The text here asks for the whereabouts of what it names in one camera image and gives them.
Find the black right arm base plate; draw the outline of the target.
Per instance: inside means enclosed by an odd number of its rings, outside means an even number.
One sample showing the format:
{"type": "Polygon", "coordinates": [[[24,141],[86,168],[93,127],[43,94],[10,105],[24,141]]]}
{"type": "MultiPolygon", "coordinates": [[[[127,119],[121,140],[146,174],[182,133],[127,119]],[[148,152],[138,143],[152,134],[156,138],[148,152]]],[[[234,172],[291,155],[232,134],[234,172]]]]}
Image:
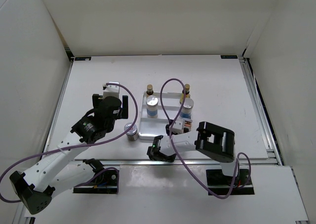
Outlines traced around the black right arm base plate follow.
{"type": "MultiPolygon", "coordinates": [[[[232,177],[225,176],[221,169],[206,170],[207,186],[217,195],[226,195],[230,189],[232,177]]],[[[231,195],[254,195],[254,187],[249,169],[239,169],[231,195]]]]}

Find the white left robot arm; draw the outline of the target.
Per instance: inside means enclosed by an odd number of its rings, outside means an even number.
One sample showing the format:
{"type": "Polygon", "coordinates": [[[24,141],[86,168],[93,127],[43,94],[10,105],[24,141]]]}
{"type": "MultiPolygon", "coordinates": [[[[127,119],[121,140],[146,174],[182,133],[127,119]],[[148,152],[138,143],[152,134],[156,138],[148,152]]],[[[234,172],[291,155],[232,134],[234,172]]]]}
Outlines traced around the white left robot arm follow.
{"type": "Polygon", "coordinates": [[[107,96],[89,110],[61,140],[57,151],[42,158],[24,172],[15,171],[9,179],[15,193],[30,214],[44,210],[54,197],[76,186],[99,184],[107,171],[94,158],[64,174],[61,171],[88,146],[114,129],[115,121],[128,118],[128,96],[107,96]]]}

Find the yellow sauce bottle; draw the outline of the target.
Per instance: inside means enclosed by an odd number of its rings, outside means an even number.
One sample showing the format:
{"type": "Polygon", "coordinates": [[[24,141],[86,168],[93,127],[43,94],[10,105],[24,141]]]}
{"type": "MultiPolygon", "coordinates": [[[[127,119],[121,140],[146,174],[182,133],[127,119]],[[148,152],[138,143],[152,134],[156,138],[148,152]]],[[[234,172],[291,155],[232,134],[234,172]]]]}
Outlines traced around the yellow sauce bottle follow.
{"type": "Polygon", "coordinates": [[[153,94],[154,94],[153,85],[152,84],[148,84],[147,85],[147,90],[146,90],[146,97],[149,97],[149,96],[151,96],[153,94]]]}
{"type": "Polygon", "coordinates": [[[185,84],[184,85],[184,90],[182,91],[181,93],[181,97],[180,97],[180,103],[183,102],[184,98],[190,98],[191,95],[190,95],[190,85],[189,84],[185,84]]]}

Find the pale white-lid jar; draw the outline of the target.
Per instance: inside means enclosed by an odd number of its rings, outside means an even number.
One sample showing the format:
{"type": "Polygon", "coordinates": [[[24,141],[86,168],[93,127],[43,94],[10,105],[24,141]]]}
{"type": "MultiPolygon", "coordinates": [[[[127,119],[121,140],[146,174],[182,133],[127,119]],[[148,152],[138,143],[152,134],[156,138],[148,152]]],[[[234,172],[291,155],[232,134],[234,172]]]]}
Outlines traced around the pale white-lid jar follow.
{"type": "Polygon", "coordinates": [[[192,129],[192,120],[183,119],[183,133],[188,133],[192,129]]]}

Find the silver-lid spice jar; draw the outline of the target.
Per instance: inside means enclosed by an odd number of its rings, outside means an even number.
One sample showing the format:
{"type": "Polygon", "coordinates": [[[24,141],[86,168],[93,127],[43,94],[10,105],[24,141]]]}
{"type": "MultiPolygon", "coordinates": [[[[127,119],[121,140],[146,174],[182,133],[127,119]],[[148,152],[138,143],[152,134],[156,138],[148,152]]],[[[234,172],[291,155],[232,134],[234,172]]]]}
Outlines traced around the silver-lid spice jar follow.
{"type": "Polygon", "coordinates": [[[180,112],[181,118],[191,119],[192,109],[194,107],[194,101],[191,98],[186,98],[183,108],[180,112]]]}
{"type": "Polygon", "coordinates": [[[158,117],[158,98],[150,95],[146,98],[146,111],[149,118],[158,117]]]}

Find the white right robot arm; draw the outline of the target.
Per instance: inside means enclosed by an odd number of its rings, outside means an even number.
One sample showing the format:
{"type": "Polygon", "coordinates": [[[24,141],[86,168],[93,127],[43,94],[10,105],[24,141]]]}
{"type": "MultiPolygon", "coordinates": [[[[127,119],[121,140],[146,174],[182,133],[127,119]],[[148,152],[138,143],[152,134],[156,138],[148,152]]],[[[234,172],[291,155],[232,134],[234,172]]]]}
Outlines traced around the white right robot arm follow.
{"type": "Polygon", "coordinates": [[[147,156],[153,161],[172,163],[179,154],[189,151],[198,151],[219,162],[225,183],[233,184],[239,179],[235,132],[209,122],[200,122],[196,130],[187,133],[156,136],[147,156]]]}

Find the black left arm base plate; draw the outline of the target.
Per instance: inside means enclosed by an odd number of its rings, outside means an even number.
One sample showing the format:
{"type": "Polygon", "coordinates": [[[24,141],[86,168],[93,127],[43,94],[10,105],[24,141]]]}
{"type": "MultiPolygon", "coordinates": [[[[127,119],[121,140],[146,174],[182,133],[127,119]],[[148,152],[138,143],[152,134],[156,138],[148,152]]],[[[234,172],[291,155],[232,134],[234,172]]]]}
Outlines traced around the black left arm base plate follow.
{"type": "Polygon", "coordinates": [[[96,175],[100,175],[85,185],[74,187],[75,194],[118,194],[119,192],[119,170],[116,167],[104,167],[100,162],[93,161],[89,164],[96,175]]]}

